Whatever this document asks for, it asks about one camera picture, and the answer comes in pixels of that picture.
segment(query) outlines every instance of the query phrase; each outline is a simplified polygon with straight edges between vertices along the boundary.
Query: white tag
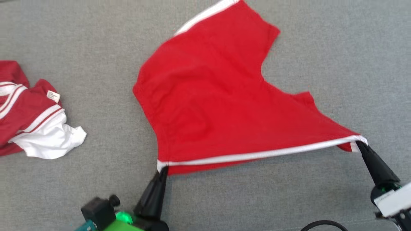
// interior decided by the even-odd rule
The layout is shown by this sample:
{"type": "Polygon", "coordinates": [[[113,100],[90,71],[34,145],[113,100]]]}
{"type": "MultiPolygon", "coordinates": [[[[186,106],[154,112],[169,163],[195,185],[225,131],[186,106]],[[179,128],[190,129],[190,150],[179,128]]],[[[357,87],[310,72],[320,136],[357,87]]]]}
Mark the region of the white tag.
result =
{"type": "Polygon", "coordinates": [[[60,100],[60,94],[52,91],[47,92],[47,98],[54,100],[54,102],[58,103],[60,100]]]}

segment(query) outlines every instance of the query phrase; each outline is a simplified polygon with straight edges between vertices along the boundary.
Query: black cable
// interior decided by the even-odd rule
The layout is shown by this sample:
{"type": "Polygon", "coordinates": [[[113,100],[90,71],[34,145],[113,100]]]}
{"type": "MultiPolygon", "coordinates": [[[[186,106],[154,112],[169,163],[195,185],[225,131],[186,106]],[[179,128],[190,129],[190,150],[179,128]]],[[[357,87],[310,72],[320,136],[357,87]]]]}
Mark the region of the black cable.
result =
{"type": "Polygon", "coordinates": [[[322,221],[316,221],[313,223],[308,224],[307,226],[305,226],[301,231],[308,231],[316,226],[319,225],[331,225],[331,226],[335,226],[339,229],[341,229],[342,231],[348,231],[344,226],[342,226],[341,224],[337,223],[337,222],[333,222],[333,221],[328,221],[328,220],[322,220],[322,221]]]}

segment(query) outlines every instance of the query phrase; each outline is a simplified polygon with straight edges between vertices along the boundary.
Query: gray fabric surface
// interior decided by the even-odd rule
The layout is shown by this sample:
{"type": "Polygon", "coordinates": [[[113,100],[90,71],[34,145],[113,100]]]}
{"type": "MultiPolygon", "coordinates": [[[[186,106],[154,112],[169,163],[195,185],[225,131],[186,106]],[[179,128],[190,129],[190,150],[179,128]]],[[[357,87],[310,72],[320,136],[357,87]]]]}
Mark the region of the gray fabric surface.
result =
{"type": "MultiPolygon", "coordinates": [[[[80,207],[115,193],[131,210],[156,166],[155,135],[132,94],[139,67],[215,0],[5,1],[0,59],[62,95],[68,124],[88,133],[56,160],[0,158],[0,230],[74,230],[80,207]]],[[[411,181],[410,2],[248,0],[282,33],[262,68],[286,92],[358,131],[411,181]]],[[[338,148],[168,179],[163,219],[174,231],[296,231],[318,219],[349,231],[375,221],[360,155],[338,148]]],[[[317,230],[336,230],[323,227],[317,230]]]]}

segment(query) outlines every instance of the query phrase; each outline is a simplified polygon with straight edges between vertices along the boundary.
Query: black knob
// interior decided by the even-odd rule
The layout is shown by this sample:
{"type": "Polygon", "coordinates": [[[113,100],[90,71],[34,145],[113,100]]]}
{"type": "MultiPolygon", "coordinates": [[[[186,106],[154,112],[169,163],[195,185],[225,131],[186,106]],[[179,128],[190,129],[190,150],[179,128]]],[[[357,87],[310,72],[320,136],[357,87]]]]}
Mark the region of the black knob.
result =
{"type": "Polygon", "coordinates": [[[113,207],[117,207],[120,205],[120,199],[116,195],[111,195],[109,197],[109,202],[113,207]]]}

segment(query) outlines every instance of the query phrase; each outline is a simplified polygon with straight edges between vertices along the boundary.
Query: white trim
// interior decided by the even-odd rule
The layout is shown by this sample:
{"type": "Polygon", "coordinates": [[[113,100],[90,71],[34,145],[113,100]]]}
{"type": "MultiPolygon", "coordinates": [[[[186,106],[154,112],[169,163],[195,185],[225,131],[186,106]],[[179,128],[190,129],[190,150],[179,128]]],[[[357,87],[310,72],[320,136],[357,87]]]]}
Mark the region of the white trim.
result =
{"type": "Polygon", "coordinates": [[[229,8],[230,6],[238,3],[240,0],[221,0],[215,5],[207,8],[206,10],[202,11],[198,15],[196,15],[194,18],[190,19],[188,22],[186,22],[180,29],[177,30],[177,32],[174,34],[174,36],[177,36],[181,33],[184,33],[188,31],[191,27],[196,25],[198,22],[209,18],[217,13],[220,13],[224,11],[225,9],[229,8]]]}
{"type": "Polygon", "coordinates": [[[312,143],[297,147],[291,148],[282,148],[270,151],[263,151],[263,152],[252,152],[252,153],[245,153],[245,154],[234,154],[234,155],[225,155],[225,156],[218,156],[218,157],[210,157],[204,159],[197,159],[197,160],[190,160],[190,161],[181,161],[181,162],[162,162],[157,160],[157,170],[161,171],[161,169],[165,166],[178,166],[178,165],[202,165],[202,164],[218,164],[218,163],[227,163],[227,162],[236,162],[236,161],[245,161],[245,160],[252,160],[252,159],[261,159],[273,156],[280,156],[286,155],[291,153],[298,153],[298,152],[307,152],[312,150],[317,150],[321,148],[328,148],[332,146],[336,146],[343,143],[350,143],[352,141],[361,141],[368,144],[368,141],[363,136],[348,136],[345,138],[324,141],[319,143],[312,143]]]}
{"type": "Polygon", "coordinates": [[[31,132],[34,128],[36,128],[45,118],[51,115],[53,112],[60,109],[60,105],[55,104],[49,108],[47,108],[43,113],[41,113],[23,132],[31,132]]]}
{"type": "Polygon", "coordinates": [[[351,145],[351,152],[361,152],[360,148],[358,147],[355,141],[351,142],[350,145],[351,145]]]}
{"type": "Polygon", "coordinates": [[[16,88],[16,85],[1,85],[0,83],[0,96],[9,95],[16,88]]]}
{"type": "Polygon", "coordinates": [[[7,115],[14,103],[17,101],[17,98],[26,89],[27,87],[23,86],[22,84],[15,86],[15,89],[9,94],[6,102],[0,107],[0,111],[3,110],[2,112],[0,112],[0,119],[7,115]]]}
{"type": "Polygon", "coordinates": [[[16,86],[17,84],[13,83],[13,82],[0,82],[0,87],[2,85],[9,85],[9,84],[13,84],[14,86],[16,86]]]}

